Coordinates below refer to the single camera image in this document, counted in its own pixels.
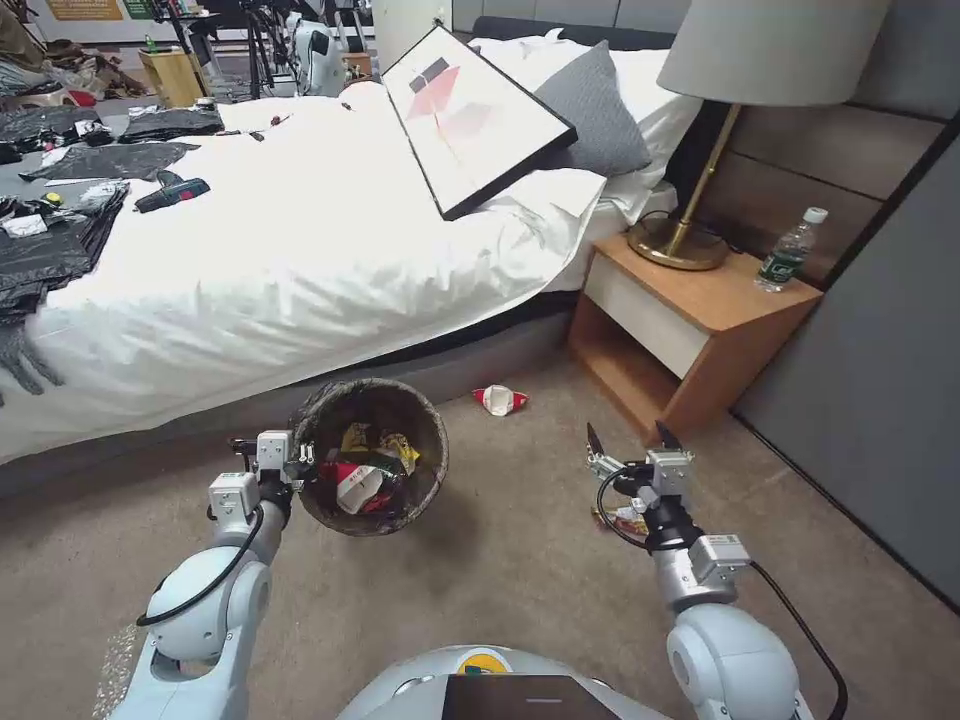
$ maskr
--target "picture frame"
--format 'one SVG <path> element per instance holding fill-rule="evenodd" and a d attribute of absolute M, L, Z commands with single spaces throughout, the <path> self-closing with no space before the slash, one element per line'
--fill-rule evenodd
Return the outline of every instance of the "picture frame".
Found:
<path fill-rule="evenodd" d="M 577 141 L 573 125 L 442 25 L 382 81 L 444 220 L 472 212 Z"/>

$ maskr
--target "lamp shade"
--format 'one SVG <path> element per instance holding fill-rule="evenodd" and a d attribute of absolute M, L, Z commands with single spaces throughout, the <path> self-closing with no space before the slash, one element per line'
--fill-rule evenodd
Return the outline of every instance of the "lamp shade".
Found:
<path fill-rule="evenodd" d="M 890 0 L 693 0 L 657 82 L 744 105 L 853 95 Z"/>

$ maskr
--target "nightstand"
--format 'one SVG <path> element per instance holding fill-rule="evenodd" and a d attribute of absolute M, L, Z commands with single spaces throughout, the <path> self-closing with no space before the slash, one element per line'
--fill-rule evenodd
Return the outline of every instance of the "nightstand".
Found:
<path fill-rule="evenodd" d="M 764 292 L 759 267 L 731 254 L 715 270 L 675 270 L 623 235 L 594 246 L 570 350 L 644 442 L 659 442 L 657 420 L 684 433 L 729 408 L 822 295 L 798 280 Z"/>

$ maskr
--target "white bedsheet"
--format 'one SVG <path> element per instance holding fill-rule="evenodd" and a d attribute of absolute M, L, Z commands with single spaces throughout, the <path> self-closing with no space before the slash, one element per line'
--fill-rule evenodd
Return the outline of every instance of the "white bedsheet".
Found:
<path fill-rule="evenodd" d="M 348 102 L 352 110 L 341 105 Z M 134 182 L 97 270 L 28 333 L 66 384 L 0 373 L 0 463 L 168 420 L 479 322 L 575 256 L 604 179 L 534 172 L 445 223 L 382 88 L 221 108 L 265 141 L 200 138 L 173 166 L 211 192 L 146 215 Z M 363 139 L 357 143 L 354 139 Z"/>
<path fill-rule="evenodd" d="M 654 210 L 671 212 L 677 207 L 677 191 L 670 183 L 661 180 L 653 189 L 653 192 L 638 187 L 638 195 L 642 195 L 643 202 L 637 202 L 636 207 L 641 208 L 640 215 Z M 633 225 L 628 216 L 632 212 L 626 211 L 621 203 L 606 197 L 600 198 L 597 207 L 590 216 L 590 222 L 587 223 L 583 231 L 583 239 L 577 247 L 576 254 L 571 258 L 567 266 L 560 271 L 550 284 L 547 285 L 544 292 L 554 292 L 562 290 L 579 290 L 587 279 L 587 266 L 590 264 L 590 251 L 593 244 L 600 240 L 606 240 L 611 235 L 623 232 Z"/>

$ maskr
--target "bottle cap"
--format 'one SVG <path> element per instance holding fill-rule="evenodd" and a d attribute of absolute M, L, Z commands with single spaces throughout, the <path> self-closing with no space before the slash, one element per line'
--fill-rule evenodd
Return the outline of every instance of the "bottle cap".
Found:
<path fill-rule="evenodd" d="M 807 208 L 807 211 L 803 214 L 803 221 L 819 225 L 827 219 L 827 215 L 829 214 L 830 213 L 823 208 Z"/>

